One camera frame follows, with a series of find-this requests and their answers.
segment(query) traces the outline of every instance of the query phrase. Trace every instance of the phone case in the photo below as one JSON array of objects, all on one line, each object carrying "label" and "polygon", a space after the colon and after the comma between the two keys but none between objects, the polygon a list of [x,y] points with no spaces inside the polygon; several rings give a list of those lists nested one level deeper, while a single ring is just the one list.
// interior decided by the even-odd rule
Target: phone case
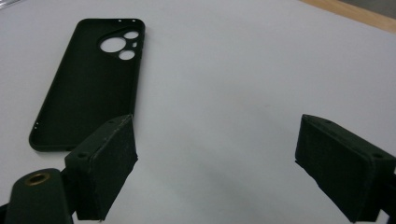
[{"label": "phone case", "polygon": [[[31,147],[72,150],[107,120],[133,114],[144,35],[138,19],[80,21],[31,131]],[[111,40],[125,45],[107,50]]]}]

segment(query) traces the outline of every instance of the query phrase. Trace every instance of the white surface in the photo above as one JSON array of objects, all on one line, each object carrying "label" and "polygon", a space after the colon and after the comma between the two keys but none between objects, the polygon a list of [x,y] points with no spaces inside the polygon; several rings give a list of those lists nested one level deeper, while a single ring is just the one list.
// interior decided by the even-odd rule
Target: white surface
[{"label": "white surface", "polygon": [[396,155],[396,35],[299,1],[30,0],[0,10],[0,203],[64,168],[28,135],[85,18],[147,25],[139,162],[105,223],[348,223],[294,163],[303,113]]}]

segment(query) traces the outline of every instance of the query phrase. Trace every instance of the white table surface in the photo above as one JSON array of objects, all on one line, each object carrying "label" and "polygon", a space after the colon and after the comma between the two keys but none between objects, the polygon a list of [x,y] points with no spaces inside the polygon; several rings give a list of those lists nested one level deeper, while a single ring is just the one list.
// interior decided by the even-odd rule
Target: white table surface
[{"label": "white table surface", "polygon": [[0,204],[64,168],[28,135],[85,18],[147,26],[139,161],[105,223],[349,223],[294,162],[303,113],[396,155],[396,35],[295,0],[26,0],[0,10]]}]

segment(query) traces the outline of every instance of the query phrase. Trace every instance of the screw hole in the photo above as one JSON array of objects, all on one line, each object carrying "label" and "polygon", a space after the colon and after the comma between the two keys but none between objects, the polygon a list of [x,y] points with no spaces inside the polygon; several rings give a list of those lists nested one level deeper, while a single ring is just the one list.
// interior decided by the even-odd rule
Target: screw hole
[{"label": "screw hole", "polygon": [[30,176],[28,179],[26,179],[25,184],[27,186],[39,185],[48,179],[50,179],[50,174],[47,173],[35,174]]}]

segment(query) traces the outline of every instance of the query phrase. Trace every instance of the wooden edge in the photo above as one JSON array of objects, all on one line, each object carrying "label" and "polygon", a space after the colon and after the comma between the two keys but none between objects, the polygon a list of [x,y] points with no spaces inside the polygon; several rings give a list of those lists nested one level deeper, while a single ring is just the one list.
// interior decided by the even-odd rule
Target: wooden edge
[{"label": "wooden edge", "polygon": [[355,7],[338,0],[301,0],[314,7],[320,7],[335,14],[360,21],[381,30],[396,34],[396,20],[370,10]]}]

